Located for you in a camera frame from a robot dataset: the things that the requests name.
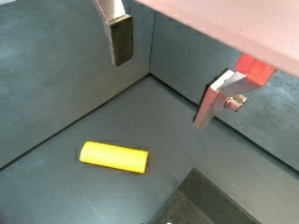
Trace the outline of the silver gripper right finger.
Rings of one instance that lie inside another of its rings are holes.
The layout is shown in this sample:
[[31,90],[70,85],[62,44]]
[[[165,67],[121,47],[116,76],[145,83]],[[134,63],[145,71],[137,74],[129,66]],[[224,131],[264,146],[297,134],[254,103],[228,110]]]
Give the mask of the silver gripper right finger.
[[234,70],[225,69],[205,86],[192,120],[194,126],[201,129],[222,109],[237,112],[246,101],[242,94],[261,88],[274,71],[265,62],[241,53]]

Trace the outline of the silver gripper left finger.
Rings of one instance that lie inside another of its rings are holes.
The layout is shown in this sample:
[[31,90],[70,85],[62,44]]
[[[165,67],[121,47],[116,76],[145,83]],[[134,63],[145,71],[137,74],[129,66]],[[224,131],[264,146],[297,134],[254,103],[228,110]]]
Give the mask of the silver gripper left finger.
[[102,19],[112,63],[118,67],[133,56],[133,18],[125,12],[122,0],[92,1]]

